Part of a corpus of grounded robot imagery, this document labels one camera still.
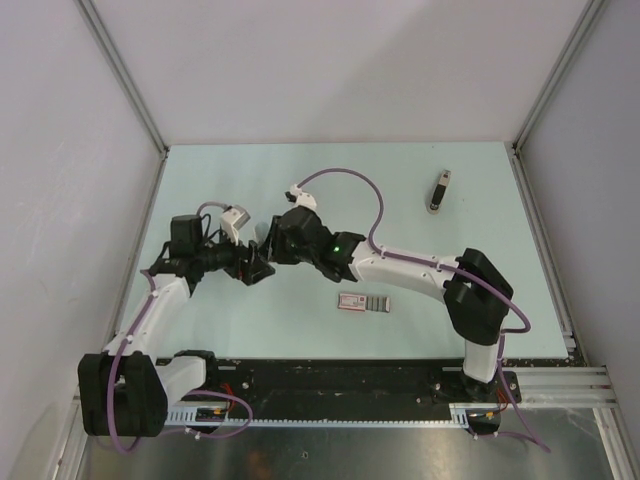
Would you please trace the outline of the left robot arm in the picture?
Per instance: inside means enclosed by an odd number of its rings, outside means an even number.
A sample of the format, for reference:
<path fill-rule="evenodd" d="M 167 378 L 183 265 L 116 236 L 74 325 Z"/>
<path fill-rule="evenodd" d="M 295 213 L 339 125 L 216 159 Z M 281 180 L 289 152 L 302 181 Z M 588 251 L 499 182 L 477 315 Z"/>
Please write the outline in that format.
<path fill-rule="evenodd" d="M 148 291 L 131 324 L 100 353 L 86 354 L 77 373 L 85 432 L 90 436 L 155 437 L 171 406 L 195 395 L 207 400 L 221 387 L 217 359 L 206 350 L 183 350 L 167 364 L 157 360 L 164 334 L 208 273 L 223 271 L 245 285 L 275 270 L 256 242 L 243 243 L 240 229 L 249 214 L 239 206 L 219 218 L 220 238 L 203 228 L 203 215 L 172 218 L 170 238 L 143 275 Z"/>

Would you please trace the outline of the light blue stapler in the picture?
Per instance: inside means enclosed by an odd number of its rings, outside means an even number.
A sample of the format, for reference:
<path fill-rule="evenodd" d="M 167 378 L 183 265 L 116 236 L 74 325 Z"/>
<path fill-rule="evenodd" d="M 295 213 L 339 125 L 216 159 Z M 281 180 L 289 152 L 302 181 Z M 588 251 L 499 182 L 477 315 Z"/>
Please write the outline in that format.
<path fill-rule="evenodd" d="M 254 226 L 254 241 L 262 246 L 268 238 L 270 225 L 266 222 L 258 222 Z"/>

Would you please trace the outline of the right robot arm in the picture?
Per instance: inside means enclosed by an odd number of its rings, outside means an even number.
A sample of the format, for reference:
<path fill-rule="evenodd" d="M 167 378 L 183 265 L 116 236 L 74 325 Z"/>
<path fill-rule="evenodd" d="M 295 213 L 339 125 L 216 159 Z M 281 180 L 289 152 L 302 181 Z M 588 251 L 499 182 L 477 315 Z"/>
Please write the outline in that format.
<path fill-rule="evenodd" d="M 484 401 L 496 391 L 499 336 L 513 288 L 481 251 L 444 259 L 391 252 L 361 234 L 330 231 L 305 207 L 273 216 L 260 251 L 271 263 L 310 264 L 336 283 L 381 283 L 441 302 L 465 341 L 463 393 Z"/>

